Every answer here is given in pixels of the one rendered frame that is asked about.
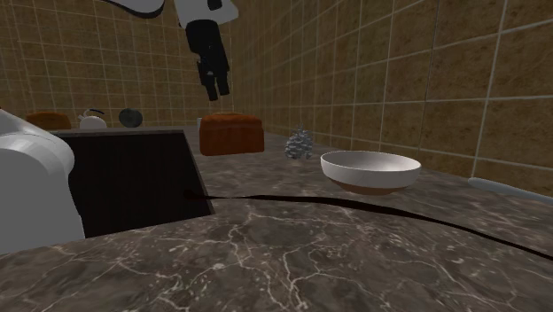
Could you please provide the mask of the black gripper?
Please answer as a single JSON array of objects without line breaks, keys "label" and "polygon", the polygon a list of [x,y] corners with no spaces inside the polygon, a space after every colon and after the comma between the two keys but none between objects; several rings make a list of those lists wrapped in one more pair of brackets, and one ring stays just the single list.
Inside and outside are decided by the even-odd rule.
[{"label": "black gripper", "polygon": [[206,89],[208,99],[210,101],[218,99],[215,80],[219,94],[221,96],[229,95],[228,72],[230,66],[218,24],[214,20],[198,19],[189,22],[185,32],[191,52],[199,56],[197,62],[199,79]]}]

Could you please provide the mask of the brown bread loaf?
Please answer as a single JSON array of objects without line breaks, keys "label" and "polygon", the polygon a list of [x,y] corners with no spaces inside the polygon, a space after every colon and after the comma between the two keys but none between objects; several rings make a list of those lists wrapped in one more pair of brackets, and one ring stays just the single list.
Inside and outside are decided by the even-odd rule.
[{"label": "brown bread loaf", "polygon": [[260,118],[241,113],[218,113],[202,118],[199,149],[205,156],[263,152],[264,130]]},{"label": "brown bread loaf", "polygon": [[63,113],[38,112],[26,116],[26,121],[45,130],[71,129],[69,118]]}]

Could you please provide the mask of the dark round pan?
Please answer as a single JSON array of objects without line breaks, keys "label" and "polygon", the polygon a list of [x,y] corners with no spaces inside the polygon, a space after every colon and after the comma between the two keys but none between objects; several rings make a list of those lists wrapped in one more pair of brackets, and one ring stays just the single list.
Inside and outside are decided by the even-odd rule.
[{"label": "dark round pan", "polygon": [[143,115],[134,108],[125,108],[120,111],[118,119],[125,128],[137,128],[143,123]]}]

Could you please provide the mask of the silver pine cone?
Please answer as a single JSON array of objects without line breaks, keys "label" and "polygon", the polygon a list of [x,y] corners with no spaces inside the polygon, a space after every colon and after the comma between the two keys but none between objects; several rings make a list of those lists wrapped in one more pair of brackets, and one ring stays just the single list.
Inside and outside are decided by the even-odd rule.
[{"label": "silver pine cone", "polygon": [[299,160],[304,157],[308,160],[313,155],[312,148],[312,133],[303,124],[299,124],[284,146],[284,155],[289,159]]}]

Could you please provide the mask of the dark robot stand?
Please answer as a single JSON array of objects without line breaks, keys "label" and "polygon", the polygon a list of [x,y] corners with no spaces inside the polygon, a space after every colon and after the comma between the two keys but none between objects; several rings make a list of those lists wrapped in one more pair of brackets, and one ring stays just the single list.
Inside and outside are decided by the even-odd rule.
[{"label": "dark robot stand", "polygon": [[88,238],[214,212],[181,129],[57,136],[74,152],[68,181]]}]

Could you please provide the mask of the white kettle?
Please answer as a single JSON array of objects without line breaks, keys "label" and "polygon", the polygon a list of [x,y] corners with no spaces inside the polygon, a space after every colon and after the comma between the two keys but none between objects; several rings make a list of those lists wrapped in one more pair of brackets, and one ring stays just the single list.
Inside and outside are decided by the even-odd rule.
[{"label": "white kettle", "polygon": [[106,129],[106,122],[96,115],[88,116],[90,112],[104,114],[104,112],[93,108],[85,110],[83,114],[78,116],[80,129]]}]

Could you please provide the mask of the white bowl with brown base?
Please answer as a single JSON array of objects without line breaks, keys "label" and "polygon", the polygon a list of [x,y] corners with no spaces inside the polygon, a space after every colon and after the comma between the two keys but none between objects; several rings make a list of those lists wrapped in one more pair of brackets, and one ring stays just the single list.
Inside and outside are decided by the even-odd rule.
[{"label": "white bowl with brown base", "polygon": [[413,184],[422,169],[417,160],[386,152],[335,151],[320,157],[322,171],[352,193],[387,195]]}]

